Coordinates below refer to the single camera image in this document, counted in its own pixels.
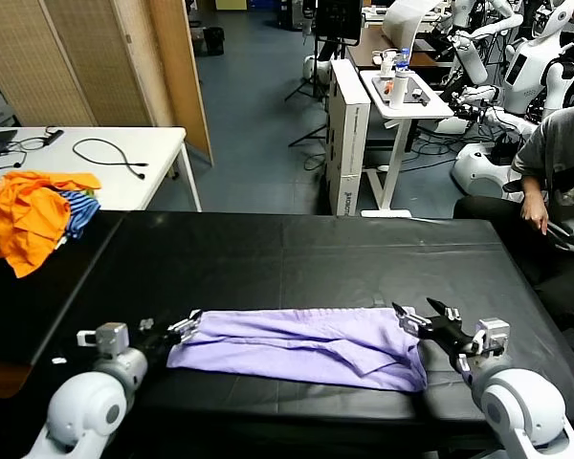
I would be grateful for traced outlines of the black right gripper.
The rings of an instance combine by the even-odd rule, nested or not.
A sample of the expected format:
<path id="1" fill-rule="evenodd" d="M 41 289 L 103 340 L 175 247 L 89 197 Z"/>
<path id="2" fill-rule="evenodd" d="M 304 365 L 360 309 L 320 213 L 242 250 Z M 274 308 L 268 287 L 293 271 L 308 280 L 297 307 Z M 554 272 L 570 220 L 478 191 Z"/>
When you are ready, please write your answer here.
<path id="1" fill-rule="evenodd" d="M 470 356 L 473 338 L 462 331 L 459 323 L 453 322 L 461 320 L 458 309 L 431 297 L 427 297 L 427 302 L 440 316 L 449 321 L 433 320 L 430 324 L 430 321 L 426 317 L 419 316 L 414 308 L 392 302 L 399 326 L 411 336 L 435 342 L 449 357 Z"/>

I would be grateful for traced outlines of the person right hand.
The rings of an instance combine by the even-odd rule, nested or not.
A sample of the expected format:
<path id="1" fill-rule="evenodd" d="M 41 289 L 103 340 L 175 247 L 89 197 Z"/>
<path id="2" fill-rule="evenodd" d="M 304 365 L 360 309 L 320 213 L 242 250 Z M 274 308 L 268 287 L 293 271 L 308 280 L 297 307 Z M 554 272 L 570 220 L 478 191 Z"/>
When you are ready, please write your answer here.
<path id="1" fill-rule="evenodd" d="M 545 235 L 548 226 L 548 212 L 544 203 L 526 201 L 521 216 L 533 229 Z"/>

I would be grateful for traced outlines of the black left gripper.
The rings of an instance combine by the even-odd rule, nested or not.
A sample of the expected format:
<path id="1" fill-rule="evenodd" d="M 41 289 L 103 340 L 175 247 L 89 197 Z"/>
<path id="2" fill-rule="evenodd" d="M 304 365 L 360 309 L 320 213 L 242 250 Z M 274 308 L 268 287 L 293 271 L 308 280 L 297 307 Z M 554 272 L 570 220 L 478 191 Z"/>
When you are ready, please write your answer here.
<path id="1" fill-rule="evenodd" d="M 141 351 L 147 359 L 166 359 L 175 345 L 192 338 L 199 328 L 201 319 L 202 311 L 197 309 L 187 318 L 169 325 L 167 331 L 150 331 L 154 327 L 154 319 L 144 318 L 140 321 L 141 332 L 134 340 L 133 347 Z"/>

